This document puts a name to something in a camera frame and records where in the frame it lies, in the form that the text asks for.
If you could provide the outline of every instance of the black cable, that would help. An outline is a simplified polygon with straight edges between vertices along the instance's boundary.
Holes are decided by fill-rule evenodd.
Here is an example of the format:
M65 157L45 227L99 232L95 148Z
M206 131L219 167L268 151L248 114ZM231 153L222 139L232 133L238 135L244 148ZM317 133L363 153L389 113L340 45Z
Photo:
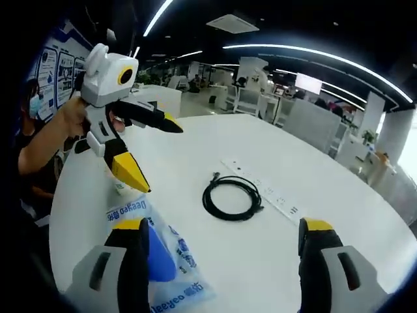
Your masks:
M248 181L247 179L239 176L224 176L220 177L220 173L214 173L214 178L210 182L210 185L204 190L203 193L203 205L207 212L212 216L217 217L221 220L231 220L231 221L240 221L248 220L255 213L261 211L263 207L261 206L261 195L259 194L256 186ZM252 200L251 207L243 213L238 214L229 214L219 210L211 200L211 192L213 189L220 185L235 185L245 191Z

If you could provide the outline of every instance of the blue plastic bag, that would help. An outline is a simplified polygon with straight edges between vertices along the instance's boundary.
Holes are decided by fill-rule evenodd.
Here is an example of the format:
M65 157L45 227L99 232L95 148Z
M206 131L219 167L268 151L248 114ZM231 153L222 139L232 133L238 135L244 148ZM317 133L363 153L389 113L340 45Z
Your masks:
M113 226L125 219L144 217L153 227L165 248L171 254L177 274L171 282L149 282L152 290L152 313L169 312L210 299L214 292L202 277L186 241L152 208L145 195L107 213L109 234Z

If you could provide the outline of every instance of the table surface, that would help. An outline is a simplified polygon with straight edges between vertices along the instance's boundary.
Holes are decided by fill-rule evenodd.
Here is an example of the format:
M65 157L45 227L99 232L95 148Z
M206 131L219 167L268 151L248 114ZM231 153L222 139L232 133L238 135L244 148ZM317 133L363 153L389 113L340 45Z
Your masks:
M128 127L123 139L151 185L148 199L186 239L216 292L213 300L187 312L296 312L300 307L297 227L265 200L262 212L239 223L218 220L201 204L213 172L232 174L221 163L227 158L267 177L306 216L331 223L344 245L374 265L385 291L402 283L417 257L417 241L399 215L347 169L249 115L187 117L179 123L183 134ZM241 191L224 187L213 192L224 211L249 205ZM77 262L106 240L106 211L123 203L104 160L92 151L72 151L50 218L51 263L61 291L69 287Z

